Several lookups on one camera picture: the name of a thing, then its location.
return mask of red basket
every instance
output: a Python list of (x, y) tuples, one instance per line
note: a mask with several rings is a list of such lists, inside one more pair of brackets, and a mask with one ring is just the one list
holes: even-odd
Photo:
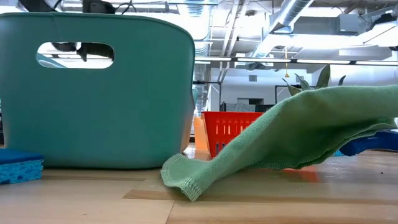
[(254, 112), (202, 112), (211, 157), (217, 156), (232, 139), (261, 115), (262, 113)]

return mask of green cloth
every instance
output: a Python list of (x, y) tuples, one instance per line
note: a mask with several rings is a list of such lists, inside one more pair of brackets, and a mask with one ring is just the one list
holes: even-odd
[(195, 201), (214, 181), (242, 168), (301, 169), (348, 141), (394, 129), (398, 86), (336, 86), (303, 91), (264, 113), (212, 161), (171, 157), (164, 184)]

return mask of teal plastic basket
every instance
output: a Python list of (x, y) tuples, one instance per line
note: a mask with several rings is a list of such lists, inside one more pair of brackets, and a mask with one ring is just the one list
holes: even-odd
[[(45, 42), (113, 47), (105, 69), (46, 68)], [(184, 149), (194, 110), (190, 34), (140, 16), (0, 15), (0, 98), (5, 144), (45, 166), (140, 169)]]

